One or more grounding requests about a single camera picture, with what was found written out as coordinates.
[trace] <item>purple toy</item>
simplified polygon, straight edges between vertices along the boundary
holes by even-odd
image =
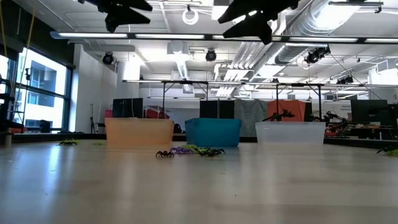
[[[173,147],[170,149],[170,152],[175,153],[175,154],[193,154],[192,149],[185,149],[182,147]]]

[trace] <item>orange plastic bin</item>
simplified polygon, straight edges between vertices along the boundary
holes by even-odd
[[[169,119],[105,118],[109,146],[165,146],[173,139],[174,121]]]

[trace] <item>table surface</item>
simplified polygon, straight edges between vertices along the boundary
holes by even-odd
[[[246,143],[156,159],[98,142],[0,149],[0,223],[398,223],[398,160],[374,149]]]

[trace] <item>clear plastic bin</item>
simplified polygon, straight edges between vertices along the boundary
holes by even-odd
[[[259,144],[323,144],[325,122],[263,121],[256,123]]]

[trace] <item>orange curtain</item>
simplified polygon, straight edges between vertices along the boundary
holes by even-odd
[[[279,114],[284,110],[291,111],[295,115],[293,118],[282,118],[282,121],[301,121],[304,122],[305,103],[300,100],[279,100]],[[276,113],[276,100],[268,102],[268,117]]]

